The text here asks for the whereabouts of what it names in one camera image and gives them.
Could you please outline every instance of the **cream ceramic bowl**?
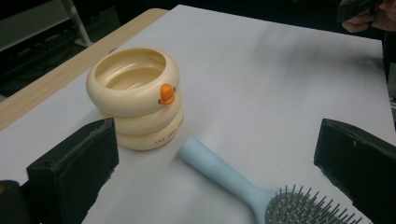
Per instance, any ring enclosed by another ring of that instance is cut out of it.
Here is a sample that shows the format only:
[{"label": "cream ceramic bowl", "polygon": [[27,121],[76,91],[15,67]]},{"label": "cream ceramic bowl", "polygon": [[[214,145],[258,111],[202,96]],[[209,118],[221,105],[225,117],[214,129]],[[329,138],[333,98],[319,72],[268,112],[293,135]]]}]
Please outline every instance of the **cream ceramic bowl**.
[{"label": "cream ceramic bowl", "polygon": [[86,88],[99,110],[119,117],[152,113],[175,100],[179,72],[175,61],[158,49],[124,49],[99,61]]},{"label": "cream ceramic bowl", "polygon": [[114,118],[118,143],[129,149],[163,146],[184,119],[175,61],[158,49],[113,52],[88,74],[86,89],[102,117]]}]

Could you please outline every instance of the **white table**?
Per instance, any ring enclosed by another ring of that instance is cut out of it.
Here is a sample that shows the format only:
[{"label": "white table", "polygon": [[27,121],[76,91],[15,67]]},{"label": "white table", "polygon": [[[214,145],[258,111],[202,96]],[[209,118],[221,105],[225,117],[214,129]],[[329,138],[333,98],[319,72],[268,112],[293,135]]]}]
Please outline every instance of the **white table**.
[{"label": "white table", "polygon": [[[320,123],[336,119],[396,144],[381,43],[178,6],[127,41],[177,61],[186,117],[173,141],[120,165],[84,223],[254,223],[246,205],[175,157],[195,136],[263,189],[304,185],[363,216],[313,164]],[[100,119],[88,71],[0,132],[0,179]]]}]

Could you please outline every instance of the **paddle brush head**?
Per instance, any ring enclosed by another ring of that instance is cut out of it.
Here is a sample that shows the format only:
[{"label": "paddle brush head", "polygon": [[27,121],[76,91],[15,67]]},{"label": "paddle brush head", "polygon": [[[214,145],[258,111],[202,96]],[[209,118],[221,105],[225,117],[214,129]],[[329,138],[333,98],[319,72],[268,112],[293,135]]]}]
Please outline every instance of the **paddle brush head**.
[{"label": "paddle brush head", "polygon": [[311,197],[311,189],[303,193],[303,187],[296,190],[293,186],[291,191],[280,190],[279,193],[268,203],[265,211],[265,223],[271,224],[357,224],[361,218],[355,219],[355,214],[348,215],[347,210],[340,210],[340,204],[332,205],[332,200],[326,201],[324,196],[318,200],[318,192]]}]

